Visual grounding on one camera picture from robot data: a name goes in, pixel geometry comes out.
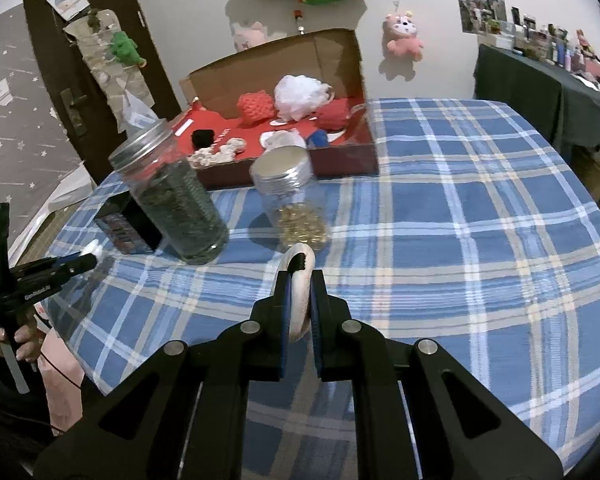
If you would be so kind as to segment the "person's left hand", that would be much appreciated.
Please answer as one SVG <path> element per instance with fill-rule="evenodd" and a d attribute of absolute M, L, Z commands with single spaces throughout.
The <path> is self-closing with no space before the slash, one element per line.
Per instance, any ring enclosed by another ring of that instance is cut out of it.
<path fill-rule="evenodd" d="M 14 335 L 16 360 L 30 363 L 36 361 L 41 355 L 44 337 L 33 318 L 20 326 Z M 7 344 L 7 336 L 4 328 L 0 327 L 0 356 L 3 356 L 2 344 Z"/>

